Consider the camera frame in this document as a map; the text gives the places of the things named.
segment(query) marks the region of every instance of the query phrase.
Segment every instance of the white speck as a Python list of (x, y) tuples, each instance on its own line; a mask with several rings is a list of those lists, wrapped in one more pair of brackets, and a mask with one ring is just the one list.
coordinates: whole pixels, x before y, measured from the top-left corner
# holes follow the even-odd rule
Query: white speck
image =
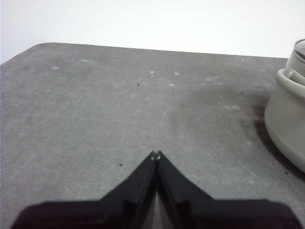
[(224, 106), (225, 109), (228, 109), (228, 110), (239, 110), (240, 109), (240, 106), (239, 105), (232, 105), (232, 106)]
[(235, 110), (239, 110), (240, 106), (239, 105), (233, 105), (232, 108), (235, 109)]

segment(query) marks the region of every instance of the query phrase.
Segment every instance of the gray table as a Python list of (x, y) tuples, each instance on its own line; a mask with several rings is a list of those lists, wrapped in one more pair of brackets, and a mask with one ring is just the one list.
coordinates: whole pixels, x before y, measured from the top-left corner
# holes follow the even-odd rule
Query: gray table
[(285, 63), (60, 43), (19, 54), (1, 66), (1, 228), (27, 205), (101, 198), (152, 150), (214, 198), (283, 202), (305, 225), (305, 174), (263, 119)]

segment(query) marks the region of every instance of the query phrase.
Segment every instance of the white wall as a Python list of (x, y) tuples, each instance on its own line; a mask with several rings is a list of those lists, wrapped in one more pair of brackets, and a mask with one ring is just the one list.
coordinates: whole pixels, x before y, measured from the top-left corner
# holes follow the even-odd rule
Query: white wall
[(43, 42), (288, 57), (305, 0), (2, 0), (1, 62)]

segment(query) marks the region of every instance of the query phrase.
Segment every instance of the table surface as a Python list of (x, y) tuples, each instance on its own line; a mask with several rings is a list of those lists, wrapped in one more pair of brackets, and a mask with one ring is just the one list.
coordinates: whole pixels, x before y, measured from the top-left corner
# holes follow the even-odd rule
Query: table surface
[(1, 228), (28, 205), (103, 197), (152, 150), (213, 198), (283, 202), (305, 225), (305, 174), (264, 126), (286, 61), (63, 43), (7, 61)]

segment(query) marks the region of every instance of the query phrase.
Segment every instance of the black plastic piece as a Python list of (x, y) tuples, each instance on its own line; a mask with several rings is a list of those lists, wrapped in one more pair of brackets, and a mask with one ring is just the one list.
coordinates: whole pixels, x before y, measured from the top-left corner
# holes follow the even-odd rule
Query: black plastic piece
[(158, 192), (176, 229), (301, 229), (289, 207), (268, 200), (215, 200), (159, 152)]
[(12, 229), (139, 229), (156, 190), (175, 229), (301, 229), (289, 207), (268, 200), (215, 200), (161, 152), (100, 201), (49, 202), (21, 212)]
[(24, 209), (12, 229), (140, 228), (155, 195), (156, 153), (99, 201), (47, 202)]

